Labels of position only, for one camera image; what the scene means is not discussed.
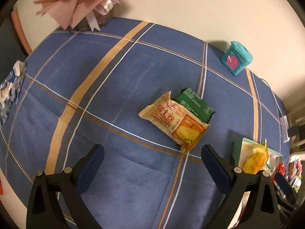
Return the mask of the small red snack packet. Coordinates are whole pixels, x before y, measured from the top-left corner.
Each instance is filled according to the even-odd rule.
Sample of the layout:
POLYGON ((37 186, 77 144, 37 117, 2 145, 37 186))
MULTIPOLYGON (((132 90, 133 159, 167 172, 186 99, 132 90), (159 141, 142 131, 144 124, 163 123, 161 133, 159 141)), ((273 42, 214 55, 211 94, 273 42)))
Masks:
POLYGON ((285 175, 285 168, 286 168, 286 166, 285 166, 285 164, 284 164, 284 162, 280 162, 279 164, 278 164, 278 166, 275 168, 275 171, 272 173, 272 175, 271 175, 271 180, 272 180, 272 182, 274 183, 274 184, 276 184, 277 182, 275 181, 275 175, 277 174, 277 173, 280 173, 280 174, 282 174, 283 176, 285 175))

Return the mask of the yellow transparent snack pack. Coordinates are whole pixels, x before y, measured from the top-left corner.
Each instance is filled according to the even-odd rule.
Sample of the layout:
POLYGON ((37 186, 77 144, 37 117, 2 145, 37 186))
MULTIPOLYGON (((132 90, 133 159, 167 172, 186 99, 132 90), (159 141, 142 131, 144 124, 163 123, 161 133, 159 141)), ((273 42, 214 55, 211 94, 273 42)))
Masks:
POLYGON ((254 154, 245 160, 242 167, 243 171, 247 174, 256 174, 258 171, 263 170, 265 164, 269 159, 267 139, 264 144, 260 144, 254 154))

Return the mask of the colourful clutter pile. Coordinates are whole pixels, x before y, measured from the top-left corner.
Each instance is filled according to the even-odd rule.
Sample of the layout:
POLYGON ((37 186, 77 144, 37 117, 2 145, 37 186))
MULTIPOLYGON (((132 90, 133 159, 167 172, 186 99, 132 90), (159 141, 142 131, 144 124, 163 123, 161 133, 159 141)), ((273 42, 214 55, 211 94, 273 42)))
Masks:
POLYGON ((302 157, 300 155, 290 156, 287 175, 289 184, 298 193, 302 185, 302 157))

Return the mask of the black power adapter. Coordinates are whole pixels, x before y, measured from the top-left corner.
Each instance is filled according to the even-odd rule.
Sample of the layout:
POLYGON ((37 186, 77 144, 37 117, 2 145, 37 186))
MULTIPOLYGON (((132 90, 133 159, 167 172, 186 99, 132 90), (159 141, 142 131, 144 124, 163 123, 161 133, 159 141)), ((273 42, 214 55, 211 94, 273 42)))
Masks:
POLYGON ((296 136, 299 133, 299 126, 295 125, 295 126, 289 127, 287 130, 287 133, 288 133, 289 137, 296 136))

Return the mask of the white tray with green rim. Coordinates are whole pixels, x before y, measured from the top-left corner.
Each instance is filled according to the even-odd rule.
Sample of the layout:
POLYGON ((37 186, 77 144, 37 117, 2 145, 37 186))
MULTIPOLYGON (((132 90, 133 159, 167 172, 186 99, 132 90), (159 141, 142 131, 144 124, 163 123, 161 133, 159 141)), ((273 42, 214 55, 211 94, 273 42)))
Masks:
POLYGON ((231 165, 241 168, 247 174, 266 171, 271 176, 282 162, 282 154, 269 148, 266 141, 259 144, 243 138, 233 143, 231 165))

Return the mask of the white power strip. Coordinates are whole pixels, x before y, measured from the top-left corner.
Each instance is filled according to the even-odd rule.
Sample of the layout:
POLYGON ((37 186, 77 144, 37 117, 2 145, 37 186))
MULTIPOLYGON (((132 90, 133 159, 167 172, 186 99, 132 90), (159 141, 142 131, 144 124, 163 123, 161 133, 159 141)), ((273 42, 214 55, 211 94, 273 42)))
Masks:
POLYGON ((290 137, 288 136, 288 120, 286 115, 282 115, 280 117, 280 126, 282 129, 283 142, 287 143, 290 141, 290 137))

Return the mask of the blue plaid tablecloth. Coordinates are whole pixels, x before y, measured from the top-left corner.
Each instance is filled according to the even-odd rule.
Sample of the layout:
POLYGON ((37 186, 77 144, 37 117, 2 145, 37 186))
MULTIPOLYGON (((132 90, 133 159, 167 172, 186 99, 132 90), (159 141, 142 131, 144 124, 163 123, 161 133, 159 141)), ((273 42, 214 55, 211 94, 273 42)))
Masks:
POLYGON ((221 193, 201 160, 210 144, 231 159, 235 141, 267 141, 288 162, 285 107, 252 72, 234 76, 222 51, 158 24, 115 18, 101 32, 55 31, 26 60, 19 100, 1 128, 1 169, 26 205, 56 126, 54 172, 95 144, 105 158, 82 199, 102 228, 203 228, 221 193), (188 156, 139 112, 166 92, 203 90, 210 128, 188 156))

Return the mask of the blue white tissue pack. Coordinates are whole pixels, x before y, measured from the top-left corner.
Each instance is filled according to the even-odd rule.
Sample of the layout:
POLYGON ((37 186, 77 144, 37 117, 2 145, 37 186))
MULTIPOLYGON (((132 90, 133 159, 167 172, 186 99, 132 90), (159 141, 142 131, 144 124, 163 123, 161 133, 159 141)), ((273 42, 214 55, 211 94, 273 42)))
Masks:
POLYGON ((26 65, 17 60, 7 78, 1 83, 1 127, 9 117, 13 103, 17 103, 26 75, 26 65))

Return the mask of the yellow egg roll snack pack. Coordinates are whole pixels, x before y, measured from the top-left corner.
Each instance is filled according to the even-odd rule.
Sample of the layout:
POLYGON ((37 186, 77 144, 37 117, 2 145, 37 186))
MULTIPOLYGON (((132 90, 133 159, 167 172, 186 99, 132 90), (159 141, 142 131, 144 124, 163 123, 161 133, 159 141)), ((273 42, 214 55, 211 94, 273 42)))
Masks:
POLYGON ((150 121, 175 141, 180 146, 182 155, 195 148, 210 127, 186 107, 173 101, 170 91, 141 110, 139 117, 150 121))

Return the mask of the dark green snack pack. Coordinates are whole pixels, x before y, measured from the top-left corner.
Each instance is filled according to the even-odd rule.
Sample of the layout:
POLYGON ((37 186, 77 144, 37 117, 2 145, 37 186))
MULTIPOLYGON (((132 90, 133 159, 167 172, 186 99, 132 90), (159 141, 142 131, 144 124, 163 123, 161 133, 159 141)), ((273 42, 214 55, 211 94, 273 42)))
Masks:
POLYGON ((185 88, 174 99, 177 103, 187 108, 192 114, 204 123, 209 123, 214 110, 194 92, 191 88, 185 88))

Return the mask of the teal toy house box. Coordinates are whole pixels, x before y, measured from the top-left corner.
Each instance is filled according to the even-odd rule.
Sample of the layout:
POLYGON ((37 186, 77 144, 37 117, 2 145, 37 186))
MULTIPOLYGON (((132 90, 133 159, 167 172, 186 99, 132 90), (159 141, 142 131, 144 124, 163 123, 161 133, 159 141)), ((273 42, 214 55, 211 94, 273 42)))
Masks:
POLYGON ((237 76, 253 60, 252 54, 238 41, 232 41, 229 48, 221 58, 221 63, 237 76))

